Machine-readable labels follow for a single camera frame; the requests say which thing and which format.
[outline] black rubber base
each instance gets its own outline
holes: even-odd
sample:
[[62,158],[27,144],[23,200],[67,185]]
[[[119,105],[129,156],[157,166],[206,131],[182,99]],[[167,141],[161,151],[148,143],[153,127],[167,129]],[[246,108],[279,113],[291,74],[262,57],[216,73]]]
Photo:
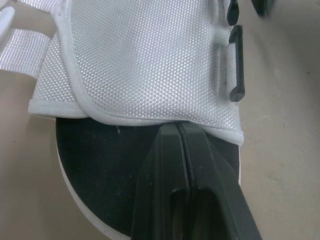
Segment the black rubber base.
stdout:
[[[127,236],[132,230],[138,172],[160,127],[56,119],[58,152],[73,189],[100,220]],[[238,178],[239,146],[207,137]]]

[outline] textured white fabric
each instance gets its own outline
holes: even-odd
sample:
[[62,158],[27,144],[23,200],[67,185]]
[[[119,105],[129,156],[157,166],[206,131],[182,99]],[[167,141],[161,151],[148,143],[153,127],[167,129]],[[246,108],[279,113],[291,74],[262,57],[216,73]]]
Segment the textured white fabric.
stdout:
[[9,31],[14,16],[15,9],[12,6],[7,6],[0,11],[0,46]]
[[72,91],[61,57],[58,34],[54,35],[45,55],[28,111],[31,114],[51,117],[87,117]]
[[186,120],[242,144],[227,92],[236,68],[227,68],[223,1],[68,2],[51,11],[72,90],[90,117],[129,126]]
[[17,0],[18,2],[39,9],[45,12],[49,12],[50,8],[56,4],[62,4],[63,0]]
[[50,38],[22,29],[11,29],[0,46],[0,69],[38,78]]
[[10,0],[0,0],[0,10],[8,4]]

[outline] white piping trim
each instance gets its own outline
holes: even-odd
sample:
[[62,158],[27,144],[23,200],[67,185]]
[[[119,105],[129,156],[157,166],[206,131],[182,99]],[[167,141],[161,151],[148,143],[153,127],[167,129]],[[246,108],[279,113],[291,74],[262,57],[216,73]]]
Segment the white piping trim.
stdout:
[[77,102],[61,102],[42,99],[31,99],[28,112],[48,117],[84,119],[89,116],[82,111]]

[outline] black plastic slot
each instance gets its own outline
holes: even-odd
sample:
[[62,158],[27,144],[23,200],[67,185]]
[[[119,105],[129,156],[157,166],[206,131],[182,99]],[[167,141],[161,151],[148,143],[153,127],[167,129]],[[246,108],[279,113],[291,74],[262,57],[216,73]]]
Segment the black plastic slot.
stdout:
[[230,93],[231,102],[240,102],[245,96],[245,74],[244,74],[244,47],[243,28],[241,25],[233,27],[229,43],[235,43],[236,54],[236,87]]

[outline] tan surface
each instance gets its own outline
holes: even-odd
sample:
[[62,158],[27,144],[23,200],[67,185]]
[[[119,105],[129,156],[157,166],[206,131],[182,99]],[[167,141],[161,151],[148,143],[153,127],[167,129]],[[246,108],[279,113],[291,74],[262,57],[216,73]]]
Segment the tan surface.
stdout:
[[[267,21],[250,0],[238,1],[246,84],[241,187],[264,240],[316,240],[320,1],[279,0]],[[53,35],[47,14],[14,7],[14,27]],[[34,87],[32,78],[0,72],[0,239],[106,239],[64,183],[55,122],[28,114]]]

